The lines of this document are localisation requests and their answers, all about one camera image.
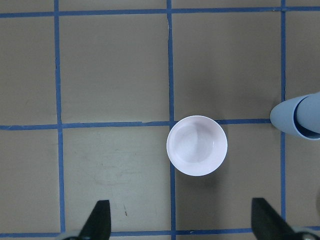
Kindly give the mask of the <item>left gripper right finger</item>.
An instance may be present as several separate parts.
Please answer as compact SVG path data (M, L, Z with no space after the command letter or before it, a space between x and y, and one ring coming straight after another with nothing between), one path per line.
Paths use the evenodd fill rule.
M262 197L251 200L251 229L257 240L318 240L311 230L294 229Z

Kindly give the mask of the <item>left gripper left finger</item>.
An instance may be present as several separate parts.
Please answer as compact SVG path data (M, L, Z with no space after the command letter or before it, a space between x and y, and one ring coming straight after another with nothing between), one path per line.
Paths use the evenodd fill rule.
M65 232L60 240L109 240L111 237L111 208L109 200L99 200L80 231Z

